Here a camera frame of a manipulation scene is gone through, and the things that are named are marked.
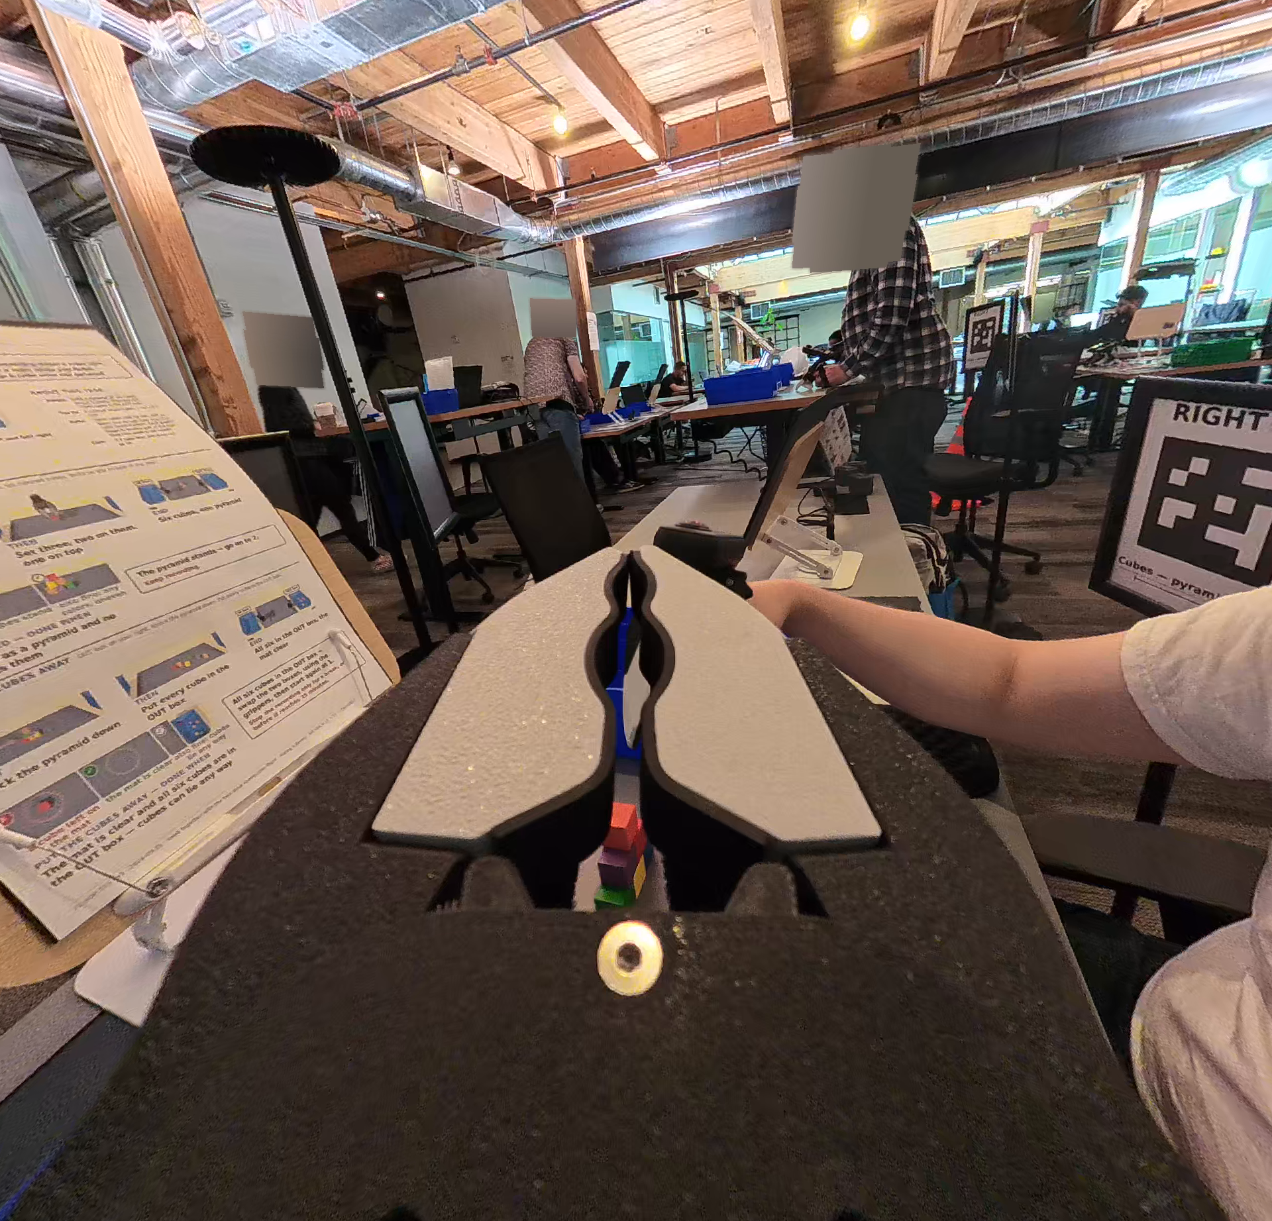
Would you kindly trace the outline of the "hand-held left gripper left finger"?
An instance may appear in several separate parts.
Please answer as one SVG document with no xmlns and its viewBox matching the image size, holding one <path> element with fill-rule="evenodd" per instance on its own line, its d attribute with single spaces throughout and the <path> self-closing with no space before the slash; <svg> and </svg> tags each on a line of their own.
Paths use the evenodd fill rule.
<svg viewBox="0 0 1272 1221">
<path fill-rule="evenodd" d="M 386 845 L 511 862 L 535 906 L 573 906 L 613 805 L 627 556 L 601 549 L 468 635 L 373 816 Z"/>
</svg>

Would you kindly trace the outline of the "black padded wrist rest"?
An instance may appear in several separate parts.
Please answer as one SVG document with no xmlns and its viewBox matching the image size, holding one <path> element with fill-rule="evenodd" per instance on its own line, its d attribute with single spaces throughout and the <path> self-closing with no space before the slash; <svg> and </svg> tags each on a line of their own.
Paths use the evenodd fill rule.
<svg viewBox="0 0 1272 1221">
<path fill-rule="evenodd" d="M 883 711 L 938 762 L 971 799 L 993 799 L 1000 771 L 990 744 L 973 735 L 884 706 Z"/>
</svg>

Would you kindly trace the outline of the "rectangular metal ceiling duct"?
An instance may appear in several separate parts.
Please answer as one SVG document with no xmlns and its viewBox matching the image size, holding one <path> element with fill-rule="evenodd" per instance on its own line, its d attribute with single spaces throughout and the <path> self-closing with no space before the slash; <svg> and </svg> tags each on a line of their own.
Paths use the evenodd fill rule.
<svg viewBox="0 0 1272 1221">
<path fill-rule="evenodd" d="M 198 0 L 129 74 L 143 104 L 180 113 L 248 82 L 306 88 L 508 1 Z"/>
</svg>

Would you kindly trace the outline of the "person's pale clothing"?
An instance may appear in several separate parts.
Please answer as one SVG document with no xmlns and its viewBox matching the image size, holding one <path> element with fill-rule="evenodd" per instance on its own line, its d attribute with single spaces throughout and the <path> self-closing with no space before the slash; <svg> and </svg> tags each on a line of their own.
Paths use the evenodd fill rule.
<svg viewBox="0 0 1272 1221">
<path fill-rule="evenodd" d="M 1152 733 L 1218 777 L 1270 778 L 1269 588 L 1145 619 L 1121 671 Z M 1169 958 L 1132 1012 L 1130 1058 L 1157 1127 L 1229 1218 L 1270 1217 L 1270 862 L 1247 918 Z"/>
</svg>

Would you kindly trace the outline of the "orange traffic cone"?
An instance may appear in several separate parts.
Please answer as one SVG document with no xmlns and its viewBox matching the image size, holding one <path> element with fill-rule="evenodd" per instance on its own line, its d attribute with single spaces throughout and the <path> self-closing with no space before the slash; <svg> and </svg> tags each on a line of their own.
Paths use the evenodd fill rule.
<svg viewBox="0 0 1272 1221">
<path fill-rule="evenodd" d="M 962 400 L 956 412 L 954 407 L 948 410 L 945 423 L 942 424 L 942 429 L 935 440 L 935 443 L 939 446 L 941 453 L 949 453 L 954 456 L 963 454 L 963 422 L 971 403 L 972 402 L 968 397 Z M 931 491 L 929 504 L 932 517 L 948 517 L 951 508 L 958 503 L 954 498 L 942 497 L 939 493 Z"/>
</svg>

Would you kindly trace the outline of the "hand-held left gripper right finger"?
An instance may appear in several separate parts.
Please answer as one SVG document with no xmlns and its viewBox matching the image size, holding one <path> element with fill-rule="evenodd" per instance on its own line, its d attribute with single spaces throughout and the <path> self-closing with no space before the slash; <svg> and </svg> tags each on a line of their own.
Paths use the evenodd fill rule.
<svg viewBox="0 0 1272 1221">
<path fill-rule="evenodd" d="M 760 863 L 883 846 L 884 832 L 786 640 L 655 547 L 628 556 L 640 622 L 644 823 L 671 909 L 725 909 Z"/>
</svg>

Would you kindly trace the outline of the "blue plastic bin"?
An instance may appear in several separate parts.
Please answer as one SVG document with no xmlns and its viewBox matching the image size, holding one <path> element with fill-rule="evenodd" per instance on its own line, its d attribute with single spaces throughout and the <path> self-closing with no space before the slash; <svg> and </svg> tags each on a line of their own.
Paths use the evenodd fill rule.
<svg viewBox="0 0 1272 1221">
<path fill-rule="evenodd" d="M 637 759 L 650 686 L 641 667 L 641 625 L 631 606 L 626 608 L 616 633 L 616 671 L 607 691 L 617 715 L 617 757 Z"/>
</svg>

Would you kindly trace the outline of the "blue storage bin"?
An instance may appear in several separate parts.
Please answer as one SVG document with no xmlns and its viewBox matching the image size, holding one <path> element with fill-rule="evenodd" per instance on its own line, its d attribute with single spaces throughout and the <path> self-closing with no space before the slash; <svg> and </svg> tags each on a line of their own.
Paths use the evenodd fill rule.
<svg viewBox="0 0 1272 1221">
<path fill-rule="evenodd" d="M 702 395 L 711 407 L 726 407 L 772 400 L 793 379 L 787 361 L 770 366 L 746 366 L 702 380 Z"/>
</svg>

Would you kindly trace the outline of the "small framed marker sign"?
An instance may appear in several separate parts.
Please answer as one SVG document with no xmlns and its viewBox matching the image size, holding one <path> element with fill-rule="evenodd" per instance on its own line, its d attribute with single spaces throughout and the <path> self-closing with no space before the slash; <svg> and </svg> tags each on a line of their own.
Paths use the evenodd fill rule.
<svg viewBox="0 0 1272 1221">
<path fill-rule="evenodd" d="M 982 370 L 999 335 L 1003 332 L 1006 301 L 993 298 L 966 309 L 962 331 L 962 373 Z"/>
</svg>

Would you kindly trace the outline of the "thin wooden column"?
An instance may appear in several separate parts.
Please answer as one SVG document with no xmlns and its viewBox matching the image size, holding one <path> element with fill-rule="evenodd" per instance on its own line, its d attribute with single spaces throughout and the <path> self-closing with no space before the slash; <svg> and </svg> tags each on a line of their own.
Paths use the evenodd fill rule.
<svg viewBox="0 0 1272 1221">
<path fill-rule="evenodd" d="M 594 400 L 600 400 L 604 386 L 597 363 L 596 311 L 592 298 L 584 240 L 582 237 L 567 238 L 562 241 L 560 250 L 566 263 L 567 287 L 576 312 L 580 368 L 590 396 Z"/>
</svg>

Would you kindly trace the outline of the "person's right forearm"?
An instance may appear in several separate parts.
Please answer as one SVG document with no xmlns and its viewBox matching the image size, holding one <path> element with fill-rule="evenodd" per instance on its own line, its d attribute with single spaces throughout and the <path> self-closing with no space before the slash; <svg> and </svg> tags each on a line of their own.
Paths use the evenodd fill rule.
<svg viewBox="0 0 1272 1221">
<path fill-rule="evenodd" d="M 1182 761 L 1127 688 L 1121 635 L 1010 640 L 823 592 L 824 618 L 803 642 L 905 714 L 1033 752 Z"/>
</svg>

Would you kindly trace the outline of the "person's dark office chair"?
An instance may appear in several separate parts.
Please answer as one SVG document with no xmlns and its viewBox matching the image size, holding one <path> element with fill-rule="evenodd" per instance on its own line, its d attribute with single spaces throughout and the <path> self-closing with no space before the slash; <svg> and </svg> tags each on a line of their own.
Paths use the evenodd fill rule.
<svg viewBox="0 0 1272 1221">
<path fill-rule="evenodd" d="M 1246 920 L 1264 850 L 1164 823 L 1176 767 L 1151 764 L 1131 821 L 1088 813 L 1030 813 L 1023 830 L 1043 873 L 1110 890 L 1110 916 L 1131 921 L 1157 904 L 1164 936 L 1193 943 Z"/>
</svg>

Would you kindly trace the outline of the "round silver ceiling duct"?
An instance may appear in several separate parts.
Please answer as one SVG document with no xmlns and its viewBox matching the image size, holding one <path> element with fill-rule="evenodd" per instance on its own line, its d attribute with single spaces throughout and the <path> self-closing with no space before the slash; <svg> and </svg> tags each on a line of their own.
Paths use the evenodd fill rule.
<svg viewBox="0 0 1272 1221">
<path fill-rule="evenodd" d="M 424 163 L 401 169 L 340 139 L 319 136 L 318 142 L 337 158 L 336 180 L 390 197 L 398 211 L 485 238 L 533 244 L 592 237 L 668 217 L 714 211 L 739 199 L 795 189 L 800 182 L 800 167 L 792 166 L 729 182 L 716 189 L 692 192 L 680 199 L 664 199 L 636 209 L 567 220 L 557 214 L 542 217 L 519 214 L 496 196 Z"/>
</svg>

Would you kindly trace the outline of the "person's right hand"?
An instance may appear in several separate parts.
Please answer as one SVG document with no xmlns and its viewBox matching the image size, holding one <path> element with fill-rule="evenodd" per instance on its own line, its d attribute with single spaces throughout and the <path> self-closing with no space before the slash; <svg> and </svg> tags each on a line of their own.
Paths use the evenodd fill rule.
<svg viewBox="0 0 1272 1221">
<path fill-rule="evenodd" d="M 755 582 L 749 602 L 786 637 L 807 640 L 824 618 L 824 592 L 792 579 Z"/>
</svg>

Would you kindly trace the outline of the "wooden support column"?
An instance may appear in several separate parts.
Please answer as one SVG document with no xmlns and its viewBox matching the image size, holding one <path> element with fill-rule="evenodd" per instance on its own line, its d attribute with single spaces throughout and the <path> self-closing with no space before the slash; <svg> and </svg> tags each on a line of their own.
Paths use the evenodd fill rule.
<svg viewBox="0 0 1272 1221">
<path fill-rule="evenodd" d="M 261 420 L 124 64 L 99 30 L 21 0 L 205 429 L 258 434 Z"/>
</svg>

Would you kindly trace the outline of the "printed instruction sheet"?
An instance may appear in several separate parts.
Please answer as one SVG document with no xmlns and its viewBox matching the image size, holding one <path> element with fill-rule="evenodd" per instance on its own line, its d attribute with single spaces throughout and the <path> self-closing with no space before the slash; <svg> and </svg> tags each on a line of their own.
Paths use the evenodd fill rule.
<svg viewBox="0 0 1272 1221">
<path fill-rule="evenodd" d="M 397 660 L 93 328 L 4 322 L 1 419 L 2 894 L 59 941 L 242 836 Z"/>
</svg>

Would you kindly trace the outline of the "patterned backpack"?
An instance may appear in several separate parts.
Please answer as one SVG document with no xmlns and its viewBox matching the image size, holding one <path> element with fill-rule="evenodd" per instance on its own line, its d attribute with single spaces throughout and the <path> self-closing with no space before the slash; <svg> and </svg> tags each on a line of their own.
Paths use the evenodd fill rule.
<svg viewBox="0 0 1272 1221">
<path fill-rule="evenodd" d="M 911 554 L 932 615 L 949 620 L 961 619 L 966 606 L 966 591 L 942 532 L 925 524 L 900 524 L 898 529 Z"/>
</svg>

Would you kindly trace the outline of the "dark display panel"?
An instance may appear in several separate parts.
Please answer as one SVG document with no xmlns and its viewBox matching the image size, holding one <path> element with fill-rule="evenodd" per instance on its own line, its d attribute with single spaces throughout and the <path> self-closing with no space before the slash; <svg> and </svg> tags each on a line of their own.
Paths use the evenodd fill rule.
<svg viewBox="0 0 1272 1221">
<path fill-rule="evenodd" d="M 227 436 L 217 440 L 276 510 L 309 525 L 316 518 L 293 443 L 286 432 Z"/>
</svg>

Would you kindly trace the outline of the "black mesh office chair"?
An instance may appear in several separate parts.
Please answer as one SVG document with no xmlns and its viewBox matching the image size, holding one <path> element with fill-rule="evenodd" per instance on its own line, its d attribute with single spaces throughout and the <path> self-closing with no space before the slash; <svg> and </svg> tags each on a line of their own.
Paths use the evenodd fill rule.
<svg viewBox="0 0 1272 1221">
<path fill-rule="evenodd" d="M 1073 406 L 1081 341 L 1057 335 L 1000 336 L 962 416 L 962 453 L 934 453 L 924 466 L 935 511 L 958 505 L 951 554 L 988 572 L 986 592 L 1009 598 L 1002 556 L 1040 569 L 1040 555 L 1005 541 L 1009 498 L 1057 478 L 1060 436 Z"/>
</svg>

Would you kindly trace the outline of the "grey display screen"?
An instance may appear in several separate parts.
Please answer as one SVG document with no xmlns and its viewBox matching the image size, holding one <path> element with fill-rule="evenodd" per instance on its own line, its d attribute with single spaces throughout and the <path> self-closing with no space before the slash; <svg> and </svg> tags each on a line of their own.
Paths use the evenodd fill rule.
<svg viewBox="0 0 1272 1221">
<path fill-rule="evenodd" d="M 421 393 L 406 388 L 387 389 L 381 400 L 415 518 L 440 545 L 455 534 L 458 514 Z"/>
</svg>

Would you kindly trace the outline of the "large framed marker sign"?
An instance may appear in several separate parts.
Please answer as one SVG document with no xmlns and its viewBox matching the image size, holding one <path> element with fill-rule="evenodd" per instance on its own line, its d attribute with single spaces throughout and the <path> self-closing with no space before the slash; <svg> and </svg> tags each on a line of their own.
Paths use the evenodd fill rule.
<svg viewBox="0 0 1272 1221">
<path fill-rule="evenodd" d="M 1088 589 L 1164 615 L 1269 581 L 1269 385 L 1138 379 Z"/>
</svg>

